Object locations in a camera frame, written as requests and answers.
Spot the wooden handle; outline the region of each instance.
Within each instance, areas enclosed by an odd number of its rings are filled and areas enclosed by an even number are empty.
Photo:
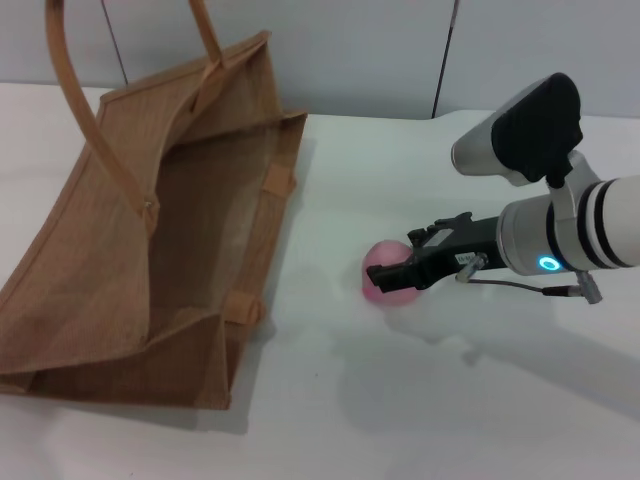
[[[198,25],[200,38],[202,38],[204,48],[207,50],[209,60],[211,60],[211,63],[214,65],[220,62],[222,66],[224,66],[222,50],[220,49],[220,44],[218,43],[218,38],[216,37],[216,32],[213,29],[213,24],[209,18],[209,13],[207,12],[204,0],[189,0],[189,5],[191,6],[193,18]]]
[[[45,12],[49,55],[73,116],[76,118],[87,143],[91,146],[94,157],[120,187],[133,211],[144,218],[146,222],[145,210],[152,205],[146,201],[140,185],[131,171],[118,160],[102,135],[73,70],[64,34],[64,0],[47,0]]]

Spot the blue led light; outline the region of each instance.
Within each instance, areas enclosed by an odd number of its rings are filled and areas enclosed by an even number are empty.
[[[538,265],[540,265],[540,268],[549,270],[550,272],[555,272],[562,268],[562,265],[560,265],[560,262],[558,262],[553,257],[540,257],[538,259]]]

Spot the grey wall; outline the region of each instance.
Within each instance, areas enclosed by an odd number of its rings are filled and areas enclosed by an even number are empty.
[[[55,82],[44,0],[0,0],[0,81]],[[428,118],[453,0],[210,0],[221,42],[273,31],[285,105],[314,113]],[[105,0],[124,71],[136,80],[204,55],[187,0]],[[437,113],[491,109],[555,71],[584,112],[640,115],[638,0],[461,0]],[[125,80],[100,0],[67,0],[85,85]]]
[[[437,113],[497,108],[560,71],[583,113],[640,116],[638,19],[638,0],[461,0]]]
[[[130,79],[203,55],[186,0],[107,0]],[[453,0],[213,0],[221,43],[261,29],[285,105],[428,118]]]
[[[123,84],[99,0],[67,0],[69,52],[80,81]],[[44,31],[44,0],[0,0],[0,81],[56,81]]]

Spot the cable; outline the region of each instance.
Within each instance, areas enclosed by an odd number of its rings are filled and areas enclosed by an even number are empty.
[[[545,297],[582,297],[582,289],[578,285],[562,285],[558,287],[538,288],[524,283],[507,282],[505,280],[477,280],[469,279],[466,283],[475,283],[478,285],[502,285],[505,287],[522,288],[535,293],[541,293]]]
[[[476,280],[475,278],[471,278],[467,283],[477,283],[479,285],[503,285],[505,287],[523,288],[532,292],[542,293],[541,288],[525,285],[524,283],[507,282],[505,280]]]

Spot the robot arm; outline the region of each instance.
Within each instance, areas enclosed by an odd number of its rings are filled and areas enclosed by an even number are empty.
[[[520,275],[573,271],[582,296],[600,301],[590,270],[640,264],[640,221],[633,221],[640,176],[601,181],[574,150],[582,140],[579,122],[578,90],[557,73],[467,132],[451,149],[458,172],[501,175],[515,186],[545,178],[549,194],[513,202],[499,217],[474,222],[463,214],[411,232],[411,257],[369,267],[373,284],[383,292],[425,289],[477,257],[481,261],[467,270],[480,265]]]

